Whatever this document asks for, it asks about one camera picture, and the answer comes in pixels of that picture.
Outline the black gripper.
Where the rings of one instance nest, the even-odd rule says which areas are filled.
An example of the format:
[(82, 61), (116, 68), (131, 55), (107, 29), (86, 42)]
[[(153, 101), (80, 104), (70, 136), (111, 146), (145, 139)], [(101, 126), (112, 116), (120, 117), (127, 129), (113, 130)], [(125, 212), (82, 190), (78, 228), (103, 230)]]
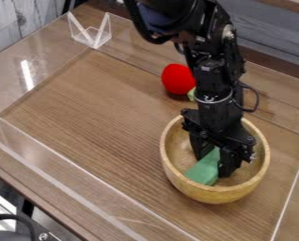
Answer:
[(197, 108), (181, 111), (181, 128), (188, 132), (192, 151), (201, 160), (215, 147), (220, 149), (219, 177), (229, 177), (253, 156), (256, 138), (243, 125), (243, 109), (237, 98), (193, 94)]

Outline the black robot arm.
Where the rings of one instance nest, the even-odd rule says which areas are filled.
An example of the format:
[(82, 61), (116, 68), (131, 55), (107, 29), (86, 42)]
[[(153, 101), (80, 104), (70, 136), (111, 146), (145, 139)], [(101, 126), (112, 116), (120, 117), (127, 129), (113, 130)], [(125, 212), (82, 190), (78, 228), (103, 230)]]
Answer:
[(141, 37), (153, 44), (171, 41), (195, 78), (195, 109), (181, 111), (197, 159), (220, 150), (217, 172), (229, 176), (251, 162), (256, 140), (243, 125), (245, 112), (241, 81), (245, 59), (229, 14), (217, 0), (123, 0)]

